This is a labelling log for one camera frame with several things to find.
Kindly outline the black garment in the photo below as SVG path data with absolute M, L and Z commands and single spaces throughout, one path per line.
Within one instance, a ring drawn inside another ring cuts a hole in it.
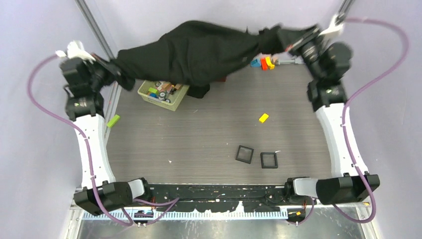
M 157 41 L 118 51 L 111 60 L 129 81 L 167 81 L 197 88 L 203 96 L 211 82 L 250 64 L 259 54 L 283 53 L 307 29 L 277 24 L 258 34 L 209 22 L 190 20 L 162 35 Z

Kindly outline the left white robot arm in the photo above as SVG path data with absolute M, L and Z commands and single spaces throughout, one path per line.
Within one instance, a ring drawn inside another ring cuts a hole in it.
M 145 188 L 144 178 L 116 180 L 105 143 L 101 90 L 115 82 L 132 86 L 132 81 L 113 63 L 87 52 L 80 41 L 70 42 L 56 55 L 64 59 L 60 69 L 67 82 L 66 122 L 75 130 L 83 169 L 82 190 L 74 194 L 76 205 L 93 216 L 128 207 L 133 200 L 141 206 L 149 205 L 153 194 Z

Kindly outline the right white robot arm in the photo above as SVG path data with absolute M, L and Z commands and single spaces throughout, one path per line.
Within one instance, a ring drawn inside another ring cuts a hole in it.
M 289 178 L 284 198 L 297 204 L 305 196 L 319 199 L 324 205 L 364 201 L 380 186 L 376 174 L 370 174 L 360 156 L 352 129 L 344 136 L 350 118 L 347 96 L 341 78 L 351 67 L 351 49 L 342 42 L 329 45 L 344 28 L 344 13 L 334 15 L 329 27 L 314 26 L 306 31 L 287 52 L 301 56 L 312 76 L 308 83 L 308 100 L 323 129 L 331 160 L 331 178 Z

